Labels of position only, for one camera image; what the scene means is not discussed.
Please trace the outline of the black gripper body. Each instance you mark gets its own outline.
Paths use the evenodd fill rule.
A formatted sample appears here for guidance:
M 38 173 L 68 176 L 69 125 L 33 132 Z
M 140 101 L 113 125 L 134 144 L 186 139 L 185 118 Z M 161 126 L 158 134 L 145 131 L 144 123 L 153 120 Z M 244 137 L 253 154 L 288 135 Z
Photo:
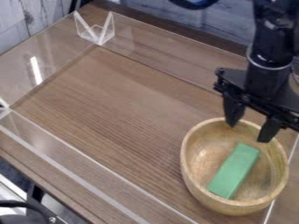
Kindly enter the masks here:
M 299 132 L 299 94 L 290 89 L 293 59 L 248 58 L 246 69 L 218 67 L 213 89 L 221 94 L 233 93 L 245 108 L 280 119 L 280 129 Z

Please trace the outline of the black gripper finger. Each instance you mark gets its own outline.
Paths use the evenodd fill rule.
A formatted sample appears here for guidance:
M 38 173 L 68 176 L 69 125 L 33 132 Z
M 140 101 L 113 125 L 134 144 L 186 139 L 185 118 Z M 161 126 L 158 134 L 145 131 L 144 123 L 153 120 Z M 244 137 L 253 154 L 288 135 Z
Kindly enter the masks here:
M 257 141 L 260 143 L 268 143 L 280 130 L 281 121 L 277 117 L 270 116 L 265 119 L 265 123 L 261 126 Z
M 222 94 L 222 108 L 225 122 L 229 127 L 233 127 L 244 115 L 245 105 L 242 100 L 228 91 Z

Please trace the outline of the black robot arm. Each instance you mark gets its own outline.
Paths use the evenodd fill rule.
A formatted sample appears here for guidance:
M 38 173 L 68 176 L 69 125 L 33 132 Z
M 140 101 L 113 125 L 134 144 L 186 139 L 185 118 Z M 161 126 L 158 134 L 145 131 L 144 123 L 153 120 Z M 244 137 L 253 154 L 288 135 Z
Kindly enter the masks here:
M 250 108 L 265 116 L 256 140 L 281 129 L 299 132 L 299 0 L 253 0 L 254 37 L 246 68 L 218 68 L 213 89 L 221 94 L 225 122 L 233 126 Z

